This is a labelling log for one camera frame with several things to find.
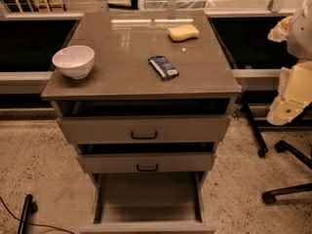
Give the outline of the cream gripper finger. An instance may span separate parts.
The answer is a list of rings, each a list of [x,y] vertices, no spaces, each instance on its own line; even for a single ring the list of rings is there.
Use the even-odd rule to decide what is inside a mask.
[[[288,38],[288,31],[292,17],[281,19],[268,33],[267,38],[273,42],[283,42]]]
[[[303,109],[285,102],[283,98],[284,91],[287,87],[291,71],[282,67],[279,77],[278,95],[270,105],[270,110],[266,116],[268,123],[274,126],[284,126],[296,118]]]

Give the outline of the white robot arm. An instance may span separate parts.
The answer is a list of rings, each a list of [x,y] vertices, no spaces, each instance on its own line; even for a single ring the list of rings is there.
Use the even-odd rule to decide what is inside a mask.
[[[266,116],[270,124],[283,126],[312,102],[312,0],[304,0],[292,16],[281,19],[267,38],[286,41],[288,53],[298,58],[292,68],[281,68],[278,95]]]

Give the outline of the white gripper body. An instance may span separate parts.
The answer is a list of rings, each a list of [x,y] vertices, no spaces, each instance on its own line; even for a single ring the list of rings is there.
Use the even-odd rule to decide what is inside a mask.
[[[312,102],[312,61],[300,61],[284,72],[287,82],[282,93],[283,111],[301,112]]]

